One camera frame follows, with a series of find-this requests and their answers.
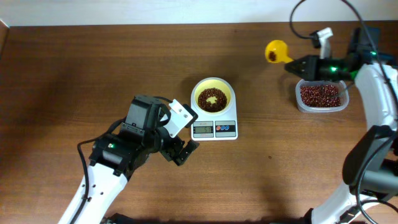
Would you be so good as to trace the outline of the yellow plastic measuring scoop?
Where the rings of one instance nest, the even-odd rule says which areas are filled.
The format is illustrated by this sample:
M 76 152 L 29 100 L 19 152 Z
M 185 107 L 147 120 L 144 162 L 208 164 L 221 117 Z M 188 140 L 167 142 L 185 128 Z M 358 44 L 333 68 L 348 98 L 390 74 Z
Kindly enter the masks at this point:
M 289 57 L 289 48 L 283 40 L 269 42 L 265 48 L 264 55 L 269 63 L 290 63 L 293 61 Z

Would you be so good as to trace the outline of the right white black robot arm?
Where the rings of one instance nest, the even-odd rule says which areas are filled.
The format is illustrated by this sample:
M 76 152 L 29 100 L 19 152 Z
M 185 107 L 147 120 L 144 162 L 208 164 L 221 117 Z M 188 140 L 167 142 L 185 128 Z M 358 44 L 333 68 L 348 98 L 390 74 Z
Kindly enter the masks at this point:
M 321 205 L 305 214 L 306 223 L 351 223 L 366 210 L 387 205 L 397 196 L 397 68 L 393 57 L 379 54 L 379 29 L 354 30 L 345 58 L 306 55 L 285 64 L 285 70 L 307 82 L 352 81 L 364 106 L 367 133 L 346 156 L 343 181 Z

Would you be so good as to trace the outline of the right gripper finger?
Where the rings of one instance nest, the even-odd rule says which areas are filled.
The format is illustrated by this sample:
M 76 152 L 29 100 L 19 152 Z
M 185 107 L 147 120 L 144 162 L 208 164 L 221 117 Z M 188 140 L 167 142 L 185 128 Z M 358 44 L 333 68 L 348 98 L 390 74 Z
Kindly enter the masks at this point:
M 305 70 L 307 66 L 309 55 L 292 60 L 284 65 L 286 70 Z
M 303 68 L 301 66 L 298 66 L 298 67 L 293 66 L 292 67 L 292 66 L 286 65 L 284 67 L 284 69 L 285 69 L 286 72 L 291 73 L 291 74 L 293 74 L 293 75 L 295 75 L 295 76 L 297 76 L 297 77 L 299 77 L 301 79 L 311 80 L 311 74 L 308 73 L 306 68 Z

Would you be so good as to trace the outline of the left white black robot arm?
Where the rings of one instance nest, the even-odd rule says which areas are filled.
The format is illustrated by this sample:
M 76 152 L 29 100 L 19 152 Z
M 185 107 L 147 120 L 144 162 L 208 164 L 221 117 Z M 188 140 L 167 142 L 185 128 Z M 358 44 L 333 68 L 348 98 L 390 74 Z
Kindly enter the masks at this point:
M 126 117 L 91 139 L 92 152 L 82 159 L 84 176 L 60 223 L 100 223 L 134 171 L 151 154 L 161 153 L 181 166 L 199 146 L 178 133 L 198 118 L 187 104 L 160 96 L 136 95 Z

